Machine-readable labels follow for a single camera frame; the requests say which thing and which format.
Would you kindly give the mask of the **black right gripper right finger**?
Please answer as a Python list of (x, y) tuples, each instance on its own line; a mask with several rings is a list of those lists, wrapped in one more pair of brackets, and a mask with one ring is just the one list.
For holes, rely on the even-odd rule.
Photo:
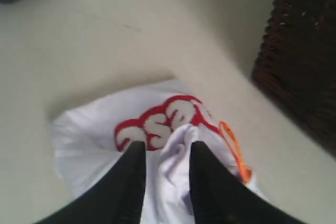
[(195, 223), (302, 223), (249, 190), (201, 141), (191, 145), (189, 182)]

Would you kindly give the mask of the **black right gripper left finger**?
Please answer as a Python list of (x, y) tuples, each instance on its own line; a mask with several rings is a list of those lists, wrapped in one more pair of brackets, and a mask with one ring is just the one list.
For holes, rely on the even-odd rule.
[(38, 223), (140, 223), (145, 186), (145, 144), (135, 141), (86, 193)]

